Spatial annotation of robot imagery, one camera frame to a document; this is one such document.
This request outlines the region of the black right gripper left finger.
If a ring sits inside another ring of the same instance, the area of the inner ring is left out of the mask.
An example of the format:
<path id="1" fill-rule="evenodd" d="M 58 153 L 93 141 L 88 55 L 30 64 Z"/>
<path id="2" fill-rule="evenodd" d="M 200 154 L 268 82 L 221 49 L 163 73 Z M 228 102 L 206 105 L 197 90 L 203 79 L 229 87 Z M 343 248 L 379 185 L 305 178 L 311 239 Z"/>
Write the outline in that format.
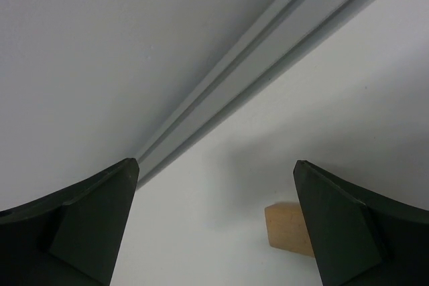
<path id="1" fill-rule="evenodd" d="M 109 285 L 138 176 L 127 158 L 1 211 L 1 284 Z"/>

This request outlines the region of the long wood block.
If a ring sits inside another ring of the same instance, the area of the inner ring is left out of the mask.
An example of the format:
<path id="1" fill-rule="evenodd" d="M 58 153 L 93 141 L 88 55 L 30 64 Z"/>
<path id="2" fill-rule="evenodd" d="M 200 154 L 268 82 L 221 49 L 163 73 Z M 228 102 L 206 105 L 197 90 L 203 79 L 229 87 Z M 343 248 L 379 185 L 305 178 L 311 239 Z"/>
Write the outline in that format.
<path id="1" fill-rule="evenodd" d="M 264 210 L 271 247 L 314 258 L 314 251 L 298 202 L 279 202 Z"/>

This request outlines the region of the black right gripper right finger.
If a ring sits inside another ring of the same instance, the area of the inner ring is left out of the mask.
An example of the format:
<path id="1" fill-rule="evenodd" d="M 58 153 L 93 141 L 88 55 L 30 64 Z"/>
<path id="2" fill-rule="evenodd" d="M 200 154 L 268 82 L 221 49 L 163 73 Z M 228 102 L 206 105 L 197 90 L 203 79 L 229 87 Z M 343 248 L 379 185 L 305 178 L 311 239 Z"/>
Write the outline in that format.
<path id="1" fill-rule="evenodd" d="M 428 211 L 309 161 L 293 174 L 323 285 L 428 284 Z"/>

